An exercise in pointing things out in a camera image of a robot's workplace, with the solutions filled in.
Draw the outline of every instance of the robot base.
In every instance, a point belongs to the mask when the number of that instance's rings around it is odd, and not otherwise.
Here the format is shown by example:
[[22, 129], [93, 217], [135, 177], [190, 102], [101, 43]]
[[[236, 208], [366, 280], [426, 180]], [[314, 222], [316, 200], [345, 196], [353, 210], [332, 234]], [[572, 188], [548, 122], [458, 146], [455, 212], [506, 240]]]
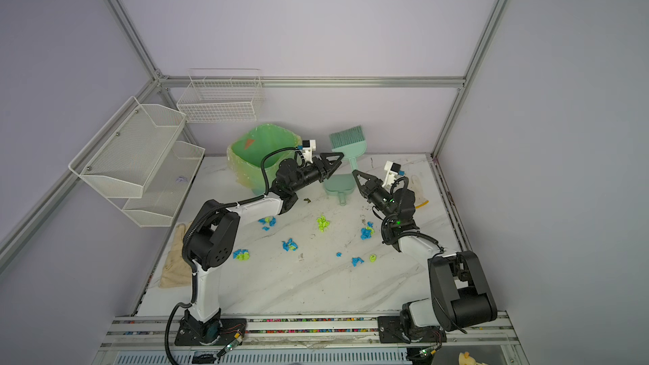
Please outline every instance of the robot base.
[[[212, 346], [223, 346], [228, 345], [234, 339], [234, 335], [239, 331], [242, 335], [245, 334], [245, 328], [248, 325], [248, 320], [244, 318], [222, 318], [221, 319], [221, 330], [227, 330], [226, 333], [219, 331], [219, 337], [216, 339], [215, 343]], [[190, 326], [187, 324], [185, 319], [181, 319], [181, 326], [178, 328], [178, 334], [176, 334], [176, 340], [174, 344], [177, 347], [184, 347], [188, 345], [200, 346], [199, 337], [191, 330]]]
[[[447, 341], [446, 333], [443, 328], [436, 325], [404, 329], [404, 327], [402, 327], [402, 319], [398, 316], [381, 316], [377, 320], [378, 339], [383, 344], [391, 344], [395, 342], [404, 343], [407, 341], [407, 338], [410, 338], [412, 344], [442, 343]], [[437, 331], [441, 336], [441, 341], [439, 341], [439, 337], [435, 334], [435, 331]]]

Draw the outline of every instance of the plastic bag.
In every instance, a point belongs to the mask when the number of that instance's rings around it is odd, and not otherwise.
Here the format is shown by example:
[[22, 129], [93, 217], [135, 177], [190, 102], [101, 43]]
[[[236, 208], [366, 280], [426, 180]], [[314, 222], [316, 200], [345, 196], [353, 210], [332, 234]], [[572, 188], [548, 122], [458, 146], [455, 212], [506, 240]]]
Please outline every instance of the plastic bag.
[[[255, 194], [265, 190], [262, 176], [262, 159], [275, 150], [302, 145], [299, 135], [274, 124], [262, 124], [248, 131], [233, 142], [227, 151], [228, 166], [237, 175], [237, 182], [252, 189]], [[272, 184], [280, 162], [292, 158], [294, 151], [280, 152], [268, 158], [265, 163], [268, 183]]]

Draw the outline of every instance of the green brush bristles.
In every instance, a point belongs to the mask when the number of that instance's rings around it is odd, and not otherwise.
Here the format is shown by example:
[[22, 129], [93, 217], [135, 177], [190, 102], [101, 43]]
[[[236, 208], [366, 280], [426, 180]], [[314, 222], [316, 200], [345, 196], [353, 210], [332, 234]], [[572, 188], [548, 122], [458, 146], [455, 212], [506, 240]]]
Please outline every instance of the green brush bristles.
[[365, 141], [365, 135], [363, 135], [363, 128], [361, 126], [355, 126], [344, 131], [329, 134], [329, 141], [331, 141], [332, 148], [339, 148], [353, 144], [354, 142]]

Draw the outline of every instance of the beige cloth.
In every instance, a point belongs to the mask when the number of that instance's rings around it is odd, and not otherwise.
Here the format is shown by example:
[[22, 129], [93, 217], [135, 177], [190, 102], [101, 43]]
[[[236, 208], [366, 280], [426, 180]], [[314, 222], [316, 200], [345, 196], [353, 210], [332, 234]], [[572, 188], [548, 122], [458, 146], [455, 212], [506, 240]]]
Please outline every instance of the beige cloth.
[[183, 260], [183, 237], [191, 227], [191, 222], [185, 226], [178, 224], [171, 242], [171, 250], [162, 268], [160, 288], [177, 288], [191, 285], [191, 267]]

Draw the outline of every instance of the wire mesh shelf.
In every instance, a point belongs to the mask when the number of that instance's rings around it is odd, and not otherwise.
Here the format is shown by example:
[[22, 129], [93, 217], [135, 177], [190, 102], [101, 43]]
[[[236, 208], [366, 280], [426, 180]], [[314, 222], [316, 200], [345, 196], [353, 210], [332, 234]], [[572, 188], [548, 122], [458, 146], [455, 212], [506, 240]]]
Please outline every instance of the wire mesh shelf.
[[93, 158], [79, 171], [74, 161], [69, 165], [105, 198], [141, 198], [185, 124], [182, 112], [135, 98], [126, 103], [132, 102], [133, 110]]
[[127, 200], [121, 210], [140, 227], [169, 227], [204, 154], [204, 148], [176, 141], [144, 195]]
[[257, 69], [190, 69], [178, 110], [190, 123], [256, 121], [264, 103]]

